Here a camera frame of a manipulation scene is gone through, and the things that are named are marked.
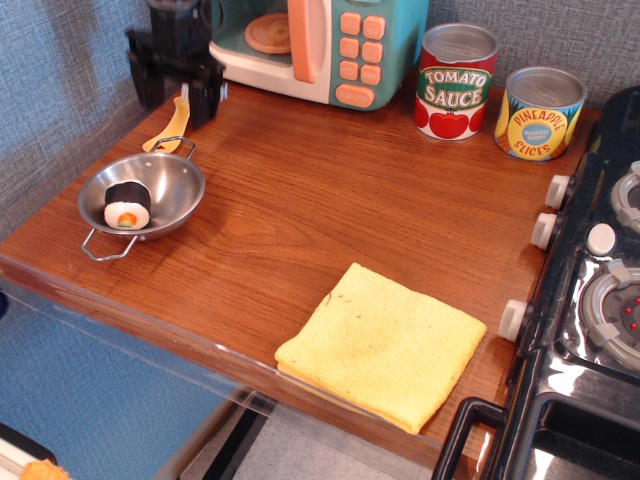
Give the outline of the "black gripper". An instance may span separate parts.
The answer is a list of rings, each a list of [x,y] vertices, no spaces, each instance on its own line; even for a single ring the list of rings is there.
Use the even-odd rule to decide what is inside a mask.
[[[189,85],[190,121],[199,129],[221,101],[223,67],[209,53],[213,30],[223,19],[217,1],[149,1],[150,28],[126,31],[128,59],[139,102],[155,109],[165,101],[165,83]]]

